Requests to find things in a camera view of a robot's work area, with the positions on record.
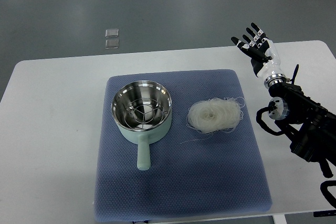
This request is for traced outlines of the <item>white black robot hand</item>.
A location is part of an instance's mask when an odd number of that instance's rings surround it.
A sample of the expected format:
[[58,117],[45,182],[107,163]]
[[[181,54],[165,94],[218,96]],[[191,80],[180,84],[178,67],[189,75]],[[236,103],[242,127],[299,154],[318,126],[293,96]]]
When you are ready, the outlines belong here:
[[267,73],[281,73],[280,58],[273,41],[255,23],[251,23],[251,27],[253,30],[246,28],[249,36],[243,35],[243,41],[236,37],[232,37],[231,41],[250,58],[255,76],[261,78]]

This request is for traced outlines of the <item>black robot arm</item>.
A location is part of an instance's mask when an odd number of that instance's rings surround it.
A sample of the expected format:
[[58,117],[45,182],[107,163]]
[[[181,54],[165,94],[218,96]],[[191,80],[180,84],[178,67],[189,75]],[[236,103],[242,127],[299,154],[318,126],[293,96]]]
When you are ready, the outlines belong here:
[[329,191],[335,186],[330,165],[335,164],[335,114],[304,95],[295,78],[282,73],[268,73],[264,84],[272,99],[257,111],[256,121],[263,130],[290,139],[290,150],[307,162],[319,163],[326,181],[320,190],[334,207],[335,196]]

